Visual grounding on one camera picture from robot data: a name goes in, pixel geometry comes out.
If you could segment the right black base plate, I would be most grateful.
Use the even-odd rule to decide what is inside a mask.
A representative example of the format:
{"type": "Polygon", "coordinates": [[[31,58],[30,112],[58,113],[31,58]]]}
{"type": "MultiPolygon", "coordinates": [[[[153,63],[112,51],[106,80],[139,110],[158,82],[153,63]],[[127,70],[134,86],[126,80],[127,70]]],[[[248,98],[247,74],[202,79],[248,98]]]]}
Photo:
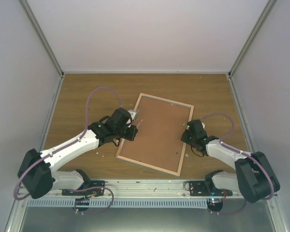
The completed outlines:
{"type": "Polygon", "coordinates": [[[186,191],[189,191],[190,196],[224,197],[233,195],[230,190],[216,188],[210,179],[186,181],[183,187],[186,191]]]}

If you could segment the aluminium corner post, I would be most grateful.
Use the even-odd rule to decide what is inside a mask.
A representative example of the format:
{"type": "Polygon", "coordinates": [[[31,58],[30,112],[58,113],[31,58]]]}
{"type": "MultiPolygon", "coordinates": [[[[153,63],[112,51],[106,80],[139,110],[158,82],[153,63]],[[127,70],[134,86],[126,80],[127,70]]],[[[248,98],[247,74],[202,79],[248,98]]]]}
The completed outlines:
{"type": "Polygon", "coordinates": [[[273,10],[275,4],[277,3],[277,0],[268,0],[265,4],[265,7],[263,8],[260,16],[258,17],[255,25],[253,26],[248,38],[246,39],[242,49],[240,50],[239,55],[237,56],[237,58],[235,59],[234,64],[232,65],[230,71],[228,72],[228,78],[231,79],[232,76],[235,74],[238,66],[240,65],[240,63],[242,62],[244,56],[246,55],[247,51],[249,50],[249,48],[251,47],[253,41],[255,40],[255,38],[257,37],[258,33],[260,32],[263,24],[265,23],[265,21],[267,20],[269,14],[271,13],[271,11],[273,10]]]}
{"type": "Polygon", "coordinates": [[[34,31],[36,32],[40,42],[42,43],[46,53],[48,54],[53,66],[55,67],[57,73],[59,74],[60,78],[64,78],[64,71],[62,70],[57,58],[55,57],[55,54],[49,45],[47,38],[44,35],[44,32],[34,15],[34,12],[32,8],[30,7],[29,3],[27,0],[19,0],[20,5],[22,6],[26,16],[29,18],[29,21],[31,25],[33,26],[34,31]]]}

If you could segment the left aluminium corner post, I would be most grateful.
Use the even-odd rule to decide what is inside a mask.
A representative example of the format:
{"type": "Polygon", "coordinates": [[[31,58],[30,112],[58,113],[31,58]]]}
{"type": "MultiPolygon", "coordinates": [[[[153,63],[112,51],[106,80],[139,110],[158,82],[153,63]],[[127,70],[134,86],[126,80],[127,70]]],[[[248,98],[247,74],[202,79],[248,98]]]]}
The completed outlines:
{"type": "Polygon", "coordinates": [[[36,32],[40,42],[42,43],[46,53],[48,54],[53,66],[55,67],[57,73],[59,74],[60,78],[64,78],[64,71],[62,70],[57,58],[55,57],[55,54],[49,45],[47,38],[44,35],[44,32],[34,15],[34,12],[32,8],[30,7],[29,3],[27,0],[19,0],[20,5],[22,6],[26,16],[29,18],[29,21],[31,25],[33,26],[34,31],[36,32]]]}

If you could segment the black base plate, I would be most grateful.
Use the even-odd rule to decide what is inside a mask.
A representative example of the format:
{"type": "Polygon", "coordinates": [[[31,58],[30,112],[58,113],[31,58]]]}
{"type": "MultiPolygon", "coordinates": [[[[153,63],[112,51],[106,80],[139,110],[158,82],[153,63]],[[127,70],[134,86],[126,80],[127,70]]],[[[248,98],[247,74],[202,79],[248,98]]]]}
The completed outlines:
{"type": "Polygon", "coordinates": [[[77,190],[63,189],[63,196],[99,197],[104,195],[104,180],[90,180],[84,182],[77,190]]]}
{"type": "Polygon", "coordinates": [[[189,191],[190,196],[224,197],[233,195],[230,190],[216,188],[210,179],[186,181],[183,187],[186,191],[189,191]]]}

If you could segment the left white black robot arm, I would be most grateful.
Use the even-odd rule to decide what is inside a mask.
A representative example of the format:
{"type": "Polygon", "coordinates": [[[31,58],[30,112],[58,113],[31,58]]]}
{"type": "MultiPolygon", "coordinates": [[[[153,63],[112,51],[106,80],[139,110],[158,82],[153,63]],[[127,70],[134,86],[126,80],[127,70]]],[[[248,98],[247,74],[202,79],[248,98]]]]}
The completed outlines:
{"type": "Polygon", "coordinates": [[[28,195],[38,199],[52,190],[73,189],[79,195],[89,192],[88,177],[82,171],[62,172],[60,168],[76,157],[97,149],[104,144],[119,145],[120,140],[133,141],[138,129],[133,125],[137,110],[116,109],[86,126],[79,135],[53,148],[38,152],[29,150],[21,163],[17,176],[28,195]]]}

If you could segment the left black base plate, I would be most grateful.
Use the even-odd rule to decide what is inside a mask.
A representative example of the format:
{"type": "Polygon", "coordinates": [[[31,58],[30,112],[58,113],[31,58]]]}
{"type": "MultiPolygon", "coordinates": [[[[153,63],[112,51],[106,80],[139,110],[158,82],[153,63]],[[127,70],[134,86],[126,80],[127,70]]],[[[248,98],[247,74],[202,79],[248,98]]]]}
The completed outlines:
{"type": "Polygon", "coordinates": [[[63,196],[99,197],[104,195],[104,180],[90,180],[84,182],[77,190],[63,189],[63,196]]]}

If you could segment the right aluminium corner post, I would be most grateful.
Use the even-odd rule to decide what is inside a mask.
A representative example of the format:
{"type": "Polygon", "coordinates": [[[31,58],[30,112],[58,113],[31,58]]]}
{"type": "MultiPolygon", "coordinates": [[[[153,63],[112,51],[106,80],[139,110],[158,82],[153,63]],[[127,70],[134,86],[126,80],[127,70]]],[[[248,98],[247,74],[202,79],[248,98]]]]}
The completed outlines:
{"type": "Polygon", "coordinates": [[[228,78],[231,79],[232,76],[235,74],[238,66],[240,65],[240,63],[242,62],[244,56],[246,55],[247,51],[249,50],[249,48],[251,47],[253,41],[255,40],[255,38],[257,37],[258,33],[260,32],[263,24],[265,23],[265,21],[267,20],[269,14],[271,13],[271,11],[273,10],[275,4],[277,3],[277,0],[268,0],[265,4],[265,7],[263,8],[260,16],[258,17],[255,25],[253,26],[248,38],[246,39],[242,49],[240,50],[239,55],[237,56],[237,58],[235,59],[234,64],[232,65],[230,71],[228,72],[228,78]]]}

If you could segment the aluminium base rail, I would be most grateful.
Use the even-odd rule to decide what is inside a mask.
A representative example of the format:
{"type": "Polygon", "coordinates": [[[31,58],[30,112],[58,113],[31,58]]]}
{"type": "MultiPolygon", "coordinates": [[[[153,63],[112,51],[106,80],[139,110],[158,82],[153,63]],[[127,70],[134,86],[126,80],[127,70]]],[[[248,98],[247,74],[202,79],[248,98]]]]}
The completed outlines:
{"type": "MultiPolygon", "coordinates": [[[[223,198],[209,196],[190,196],[183,187],[182,179],[105,179],[105,188],[109,188],[115,198],[223,198]]],[[[232,191],[227,198],[242,198],[241,193],[232,191]]]]}

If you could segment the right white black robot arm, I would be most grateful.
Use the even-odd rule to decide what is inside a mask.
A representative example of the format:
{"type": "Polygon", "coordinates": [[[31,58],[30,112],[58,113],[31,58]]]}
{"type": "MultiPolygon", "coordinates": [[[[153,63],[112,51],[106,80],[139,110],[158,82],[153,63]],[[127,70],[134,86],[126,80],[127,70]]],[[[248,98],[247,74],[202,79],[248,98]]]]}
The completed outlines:
{"type": "Polygon", "coordinates": [[[203,156],[220,160],[235,171],[216,170],[207,174],[203,181],[191,181],[189,191],[192,196],[214,198],[235,192],[249,203],[255,203],[271,199],[280,190],[279,180],[264,153],[245,152],[215,136],[208,136],[200,120],[188,122],[181,140],[203,156]]]}

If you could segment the blue wooden picture frame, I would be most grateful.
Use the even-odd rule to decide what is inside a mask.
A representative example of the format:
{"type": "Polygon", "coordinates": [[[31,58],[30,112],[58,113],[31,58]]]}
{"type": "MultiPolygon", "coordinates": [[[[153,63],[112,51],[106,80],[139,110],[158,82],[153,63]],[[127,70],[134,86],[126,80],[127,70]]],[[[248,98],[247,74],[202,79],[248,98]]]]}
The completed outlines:
{"type": "Polygon", "coordinates": [[[116,158],[180,176],[186,144],[181,136],[191,121],[193,105],[140,93],[135,105],[134,141],[121,140],[116,158]]]}

